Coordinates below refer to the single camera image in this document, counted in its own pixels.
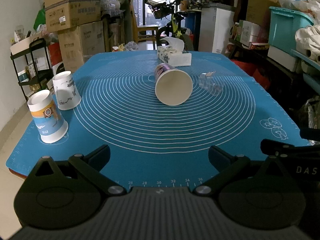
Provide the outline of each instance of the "bicycle basket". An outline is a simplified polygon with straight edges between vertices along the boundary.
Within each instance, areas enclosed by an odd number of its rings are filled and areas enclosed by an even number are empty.
[[[170,0],[164,0],[166,4],[170,3]],[[171,8],[168,6],[161,6],[160,8],[153,9],[151,5],[149,5],[151,12],[153,13],[156,19],[162,19],[171,14]]]

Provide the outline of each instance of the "white paper cup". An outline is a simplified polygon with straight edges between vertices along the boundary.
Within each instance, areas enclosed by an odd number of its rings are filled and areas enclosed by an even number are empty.
[[[28,107],[43,142],[54,143],[66,134],[68,123],[61,115],[49,90],[35,93],[28,100]]]
[[[186,72],[161,63],[155,69],[155,78],[156,97],[165,105],[181,105],[191,96],[193,82]]]
[[[71,71],[56,74],[52,78],[52,82],[60,110],[69,110],[80,104],[81,96],[72,78]]]

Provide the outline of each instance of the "baseboard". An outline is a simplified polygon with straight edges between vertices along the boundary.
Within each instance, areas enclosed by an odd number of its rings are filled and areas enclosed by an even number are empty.
[[[17,127],[18,123],[22,120],[22,118],[28,111],[28,105],[27,103],[24,103],[0,131],[0,149],[2,149],[4,143],[8,140],[13,130]]]

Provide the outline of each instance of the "blue mat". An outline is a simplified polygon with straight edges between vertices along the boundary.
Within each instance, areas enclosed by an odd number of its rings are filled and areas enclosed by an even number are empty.
[[[264,160],[260,151],[264,138],[308,144],[279,104],[225,56],[192,53],[192,65],[180,69],[191,76],[194,90],[180,106],[163,105],[155,96],[154,69],[159,63],[155,51],[93,56],[74,74],[82,101],[75,109],[62,111],[69,123],[66,136],[45,144],[32,121],[7,167],[28,175],[43,155],[67,160],[108,144],[111,159],[101,173],[127,189],[193,189],[218,173],[208,161],[211,145]],[[217,97],[197,83],[201,73],[210,71],[216,71],[217,83],[224,83]]]

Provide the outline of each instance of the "teal storage bin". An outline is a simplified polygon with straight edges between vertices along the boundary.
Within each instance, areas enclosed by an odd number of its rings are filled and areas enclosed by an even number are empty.
[[[291,49],[296,49],[296,31],[313,25],[313,19],[302,12],[285,8],[272,6],[270,10],[269,44],[292,55]]]

